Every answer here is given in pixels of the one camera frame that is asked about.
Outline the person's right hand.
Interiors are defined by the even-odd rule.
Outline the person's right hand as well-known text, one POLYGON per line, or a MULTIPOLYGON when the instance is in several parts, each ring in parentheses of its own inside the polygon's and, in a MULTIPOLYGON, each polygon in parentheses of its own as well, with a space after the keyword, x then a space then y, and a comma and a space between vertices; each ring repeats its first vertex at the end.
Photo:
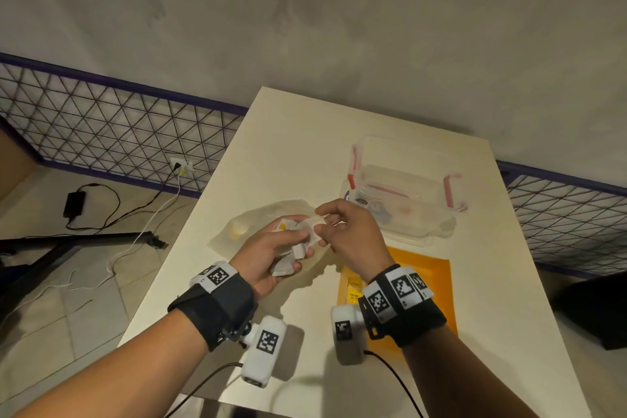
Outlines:
POLYGON ((324 217, 325 224, 315 226, 315 232, 321 238, 318 244, 320 247, 330 246, 342 256, 348 268, 364 282, 371 282, 396 262, 370 211, 347 200, 333 201, 346 201, 346 217, 324 217))

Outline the person's left hand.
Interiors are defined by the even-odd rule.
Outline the person's left hand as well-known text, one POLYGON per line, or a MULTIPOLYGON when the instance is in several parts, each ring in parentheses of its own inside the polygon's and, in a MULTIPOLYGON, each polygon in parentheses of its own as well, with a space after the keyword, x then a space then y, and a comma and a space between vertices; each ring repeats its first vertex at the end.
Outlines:
POLYGON ((280 250, 286 248, 266 248, 263 245, 263 233, 273 231, 282 219, 301 222, 309 216, 293 215, 278 217, 251 235, 230 260, 230 264, 252 288, 256 301, 267 297, 288 276, 273 277, 270 268, 280 250))

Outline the white paper strip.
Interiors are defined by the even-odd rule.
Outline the white paper strip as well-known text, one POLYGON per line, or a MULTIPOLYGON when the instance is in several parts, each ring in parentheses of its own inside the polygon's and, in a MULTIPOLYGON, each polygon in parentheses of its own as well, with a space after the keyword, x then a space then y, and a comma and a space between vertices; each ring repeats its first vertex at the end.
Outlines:
POLYGON ((308 233, 308 239, 306 241, 292 247, 292 253, 296 260, 300 261, 305 259, 309 249, 313 249, 321 240, 320 236, 315 232, 315 226, 321 224, 325 224, 324 217, 312 216, 294 226, 294 231, 305 231, 308 233))

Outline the white sachet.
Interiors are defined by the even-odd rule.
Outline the white sachet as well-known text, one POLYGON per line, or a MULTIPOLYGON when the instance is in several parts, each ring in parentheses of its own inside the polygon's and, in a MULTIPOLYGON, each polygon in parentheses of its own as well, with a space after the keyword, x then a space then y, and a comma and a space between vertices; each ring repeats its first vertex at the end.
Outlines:
MULTIPOLYGON (((282 219, 273 231, 294 230, 298 222, 290 219, 282 219)), ((278 261, 271 268, 273 277, 289 276, 294 274, 294 263, 297 262, 292 253, 292 248, 286 248, 279 253, 278 261)))

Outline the person's left forearm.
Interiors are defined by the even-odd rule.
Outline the person's left forearm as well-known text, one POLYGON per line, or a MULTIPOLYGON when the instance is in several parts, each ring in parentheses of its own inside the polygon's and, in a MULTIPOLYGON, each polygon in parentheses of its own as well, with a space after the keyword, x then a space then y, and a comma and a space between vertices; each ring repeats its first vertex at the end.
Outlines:
POLYGON ((13 418, 163 418, 207 353, 196 327, 174 310, 13 418))

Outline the person's right forearm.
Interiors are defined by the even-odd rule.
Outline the person's right forearm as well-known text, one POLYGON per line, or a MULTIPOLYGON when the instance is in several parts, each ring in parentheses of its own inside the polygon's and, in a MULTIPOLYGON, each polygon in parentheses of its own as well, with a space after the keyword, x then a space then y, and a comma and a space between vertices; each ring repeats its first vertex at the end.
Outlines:
POLYGON ((402 351, 428 418, 539 418, 447 326, 402 351))

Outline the clear plastic bag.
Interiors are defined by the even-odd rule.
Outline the clear plastic bag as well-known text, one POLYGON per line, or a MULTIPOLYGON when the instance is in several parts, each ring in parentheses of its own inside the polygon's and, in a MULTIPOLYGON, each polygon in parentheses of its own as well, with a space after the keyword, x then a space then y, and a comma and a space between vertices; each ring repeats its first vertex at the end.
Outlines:
MULTIPOLYGON (((224 262, 238 273, 230 264, 230 260, 251 235, 278 217, 317 216, 314 210, 305 200, 281 200, 235 216, 227 222, 221 232, 209 240, 208 252, 212 256, 211 262, 224 262)), ((281 251, 278 252, 273 265, 278 261, 281 251)), ((294 263, 294 274, 281 282, 294 283, 294 288, 306 287, 314 278, 321 276, 333 260, 330 249, 317 244, 313 249, 309 249, 305 259, 294 263)))

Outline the clear container with red latches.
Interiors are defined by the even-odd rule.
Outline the clear container with red latches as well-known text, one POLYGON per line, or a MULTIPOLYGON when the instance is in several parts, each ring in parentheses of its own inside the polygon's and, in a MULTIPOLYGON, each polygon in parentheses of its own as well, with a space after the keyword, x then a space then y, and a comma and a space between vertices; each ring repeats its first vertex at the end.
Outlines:
POLYGON ((462 174, 441 150, 365 136, 350 148, 344 199, 370 211, 386 237, 428 246, 452 236, 468 211, 462 174))

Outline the small yellow packet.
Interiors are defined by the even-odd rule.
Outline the small yellow packet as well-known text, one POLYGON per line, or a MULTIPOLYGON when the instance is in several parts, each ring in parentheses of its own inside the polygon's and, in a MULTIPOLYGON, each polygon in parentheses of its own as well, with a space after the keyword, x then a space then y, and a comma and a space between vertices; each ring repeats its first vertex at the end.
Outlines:
POLYGON ((359 300, 363 297, 363 280, 355 274, 350 274, 346 278, 345 304, 359 306, 359 300))

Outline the orange padded envelope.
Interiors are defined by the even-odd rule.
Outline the orange padded envelope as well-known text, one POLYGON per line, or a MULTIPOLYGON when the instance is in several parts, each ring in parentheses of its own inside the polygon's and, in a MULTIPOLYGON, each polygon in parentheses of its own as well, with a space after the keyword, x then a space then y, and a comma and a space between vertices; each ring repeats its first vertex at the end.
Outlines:
MULTIPOLYGON (((369 353, 402 351, 429 330, 447 326, 458 336, 450 262, 388 248, 396 265, 364 282, 359 300, 369 353)), ((342 268, 338 305, 345 304, 346 278, 358 275, 342 268)))

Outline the black power adapter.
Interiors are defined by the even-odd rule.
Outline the black power adapter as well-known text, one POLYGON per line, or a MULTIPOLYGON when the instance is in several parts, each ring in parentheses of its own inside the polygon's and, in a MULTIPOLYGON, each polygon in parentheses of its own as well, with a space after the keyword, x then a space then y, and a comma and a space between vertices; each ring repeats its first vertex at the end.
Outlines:
POLYGON ((68 193, 63 210, 63 218, 72 221, 76 217, 81 216, 87 197, 86 195, 87 193, 80 189, 68 193))

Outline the black tripod stand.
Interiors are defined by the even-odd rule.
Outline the black tripod stand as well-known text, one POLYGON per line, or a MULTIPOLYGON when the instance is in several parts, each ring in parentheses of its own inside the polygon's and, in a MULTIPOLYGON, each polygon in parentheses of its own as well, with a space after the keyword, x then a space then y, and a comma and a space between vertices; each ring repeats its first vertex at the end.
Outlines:
POLYGON ((151 231, 0 240, 0 322, 11 314, 10 308, 15 310, 19 300, 43 281, 54 265, 64 263, 79 249, 135 244, 155 249, 165 249, 168 245, 151 231), (4 264, 4 259, 29 250, 44 250, 44 254, 32 264, 4 264))

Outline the brown cardboard panel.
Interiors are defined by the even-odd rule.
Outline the brown cardboard panel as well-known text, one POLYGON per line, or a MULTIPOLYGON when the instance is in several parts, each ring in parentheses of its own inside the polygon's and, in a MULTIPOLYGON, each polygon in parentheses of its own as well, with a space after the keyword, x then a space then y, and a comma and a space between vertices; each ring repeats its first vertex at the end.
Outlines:
POLYGON ((0 129, 0 201, 32 174, 38 162, 0 129))

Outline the white wall outlet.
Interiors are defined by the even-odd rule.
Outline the white wall outlet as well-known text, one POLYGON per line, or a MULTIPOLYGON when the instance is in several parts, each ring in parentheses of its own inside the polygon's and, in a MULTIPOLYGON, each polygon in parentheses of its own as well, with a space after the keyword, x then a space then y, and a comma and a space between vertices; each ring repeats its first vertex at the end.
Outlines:
POLYGON ((175 154, 168 157, 169 165, 175 176, 193 175, 194 167, 186 157, 181 154, 175 154))

